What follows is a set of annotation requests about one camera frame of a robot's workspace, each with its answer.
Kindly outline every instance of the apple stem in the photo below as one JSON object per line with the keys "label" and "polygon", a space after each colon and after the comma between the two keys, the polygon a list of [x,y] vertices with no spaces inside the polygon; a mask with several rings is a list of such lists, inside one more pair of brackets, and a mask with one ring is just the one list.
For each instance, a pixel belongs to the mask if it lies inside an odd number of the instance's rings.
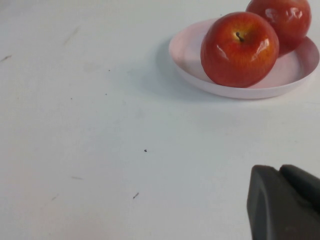
{"label": "apple stem", "polygon": [[240,42],[244,42],[245,40],[240,36],[239,32],[236,32],[235,35],[239,38]]}

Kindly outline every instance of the red apple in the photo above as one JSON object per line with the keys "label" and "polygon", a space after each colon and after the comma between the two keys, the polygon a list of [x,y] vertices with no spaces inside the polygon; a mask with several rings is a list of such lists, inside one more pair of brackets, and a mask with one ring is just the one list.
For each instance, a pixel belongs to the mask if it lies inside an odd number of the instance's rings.
{"label": "red apple", "polygon": [[219,18],[201,44],[201,64],[216,84],[247,88],[274,66],[279,41],[271,25],[257,14],[234,12]]}
{"label": "red apple", "polygon": [[260,15],[272,25],[279,39],[279,57],[299,46],[311,24],[307,0],[252,0],[246,11]]}

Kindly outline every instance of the table surface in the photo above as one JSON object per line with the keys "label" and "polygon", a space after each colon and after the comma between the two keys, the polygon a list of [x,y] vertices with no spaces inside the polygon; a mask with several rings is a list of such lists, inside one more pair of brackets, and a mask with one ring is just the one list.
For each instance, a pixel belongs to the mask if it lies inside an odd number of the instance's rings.
{"label": "table surface", "polygon": [[253,165],[320,176],[318,69],[286,95],[234,100],[170,61],[175,33],[247,4],[2,0],[1,239],[248,240]]}

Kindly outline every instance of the scratch mark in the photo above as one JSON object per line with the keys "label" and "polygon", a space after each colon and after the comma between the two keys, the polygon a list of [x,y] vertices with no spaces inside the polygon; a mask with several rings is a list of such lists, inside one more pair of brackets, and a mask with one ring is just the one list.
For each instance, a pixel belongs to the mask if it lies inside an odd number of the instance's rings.
{"label": "scratch mark", "polygon": [[78,177],[78,176],[72,176],[71,178],[72,178],[72,179],[77,179],[77,180],[83,180],[82,177]]}
{"label": "scratch mark", "polygon": [[4,62],[5,60],[7,60],[7,59],[9,59],[11,57],[12,57],[12,55],[5,56],[2,60],[0,60],[0,63]]}
{"label": "scratch mark", "polygon": [[54,196],[51,201],[54,201],[57,197],[59,197],[59,194],[57,194],[56,196]]}
{"label": "scratch mark", "polygon": [[71,34],[70,36],[64,41],[63,45],[67,45],[68,42],[72,39],[72,37],[74,37],[78,32],[79,32],[79,28],[80,26],[78,26]]}
{"label": "scratch mark", "polygon": [[135,199],[136,197],[138,197],[139,193],[137,192],[136,195],[134,195],[133,199]]}

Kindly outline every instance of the pink plate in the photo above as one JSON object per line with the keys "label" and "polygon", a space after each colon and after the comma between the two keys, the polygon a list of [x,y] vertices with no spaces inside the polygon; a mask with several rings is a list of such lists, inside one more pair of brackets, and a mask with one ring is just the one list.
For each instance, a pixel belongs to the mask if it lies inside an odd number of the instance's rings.
{"label": "pink plate", "polygon": [[221,86],[213,83],[200,61],[202,40],[217,20],[195,23],[179,32],[170,42],[169,53],[180,75],[195,87],[212,94],[237,99],[263,99],[280,96],[311,79],[310,74],[319,63],[317,46],[306,38],[293,52],[279,58],[271,72],[248,88]]}

